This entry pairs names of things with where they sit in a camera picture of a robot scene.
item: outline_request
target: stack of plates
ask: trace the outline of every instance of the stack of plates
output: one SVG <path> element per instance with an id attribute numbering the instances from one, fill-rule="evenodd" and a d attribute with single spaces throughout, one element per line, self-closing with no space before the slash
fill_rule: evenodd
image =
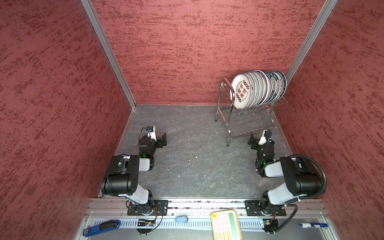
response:
<path id="1" fill-rule="evenodd" d="M 280 71 L 264 73 L 254 70 L 237 75 L 232 87 L 235 90 L 235 107 L 245 109 L 278 101 L 286 91 L 287 81 Z"/>

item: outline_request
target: calculator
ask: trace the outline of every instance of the calculator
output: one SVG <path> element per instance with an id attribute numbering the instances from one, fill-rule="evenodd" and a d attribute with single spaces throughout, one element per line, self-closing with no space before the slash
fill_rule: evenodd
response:
<path id="1" fill-rule="evenodd" d="M 240 223 L 235 210 L 211 213 L 214 240 L 242 240 Z"/>

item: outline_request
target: red wall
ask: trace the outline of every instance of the red wall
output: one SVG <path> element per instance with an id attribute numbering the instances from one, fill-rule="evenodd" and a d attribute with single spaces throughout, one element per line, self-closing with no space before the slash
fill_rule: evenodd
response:
<path id="1" fill-rule="evenodd" d="M 129 103 L 79 0 L 0 3 L 0 239 L 77 232 Z"/>
<path id="2" fill-rule="evenodd" d="M 384 238 L 384 1 L 339 0 L 277 117 L 294 153 L 317 159 L 342 239 Z"/>
<path id="3" fill-rule="evenodd" d="M 287 72 L 325 0 L 93 0 L 137 103 L 215 104 L 222 78 Z"/>

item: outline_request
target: dish rack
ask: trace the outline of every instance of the dish rack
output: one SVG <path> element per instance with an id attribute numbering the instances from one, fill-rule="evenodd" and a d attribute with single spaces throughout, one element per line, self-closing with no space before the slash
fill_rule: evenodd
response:
<path id="1" fill-rule="evenodd" d="M 251 134 L 262 132 L 265 129 L 262 125 L 260 125 L 260 122 L 262 121 L 265 123 L 264 126 L 266 126 L 268 129 L 271 129 L 274 122 L 269 115 L 273 111 L 273 108 L 287 102 L 288 101 L 282 97 L 275 102 L 266 103 L 252 108 L 237 109 L 234 105 L 235 90 L 229 81 L 224 78 L 220 84 L 215 121 L 217 121 L 218 116 L 220 115 L 222 118 L 221 121 L 228 135 L 227 146 L 229 146 L 229 143 L 232 139 L 238 139 L 241 137 L 250 136 Z M 267 113 L 267 117 L 263 117 L 263 112 L 261 112 L 261 110 L 265 110 L 264 113 Z M 247 125 L 250 126 L 246 130 L 237 129 L 237 131 L 233 131 L 233 129 L 235 129 L 237 126 L 244 127 Z"/>

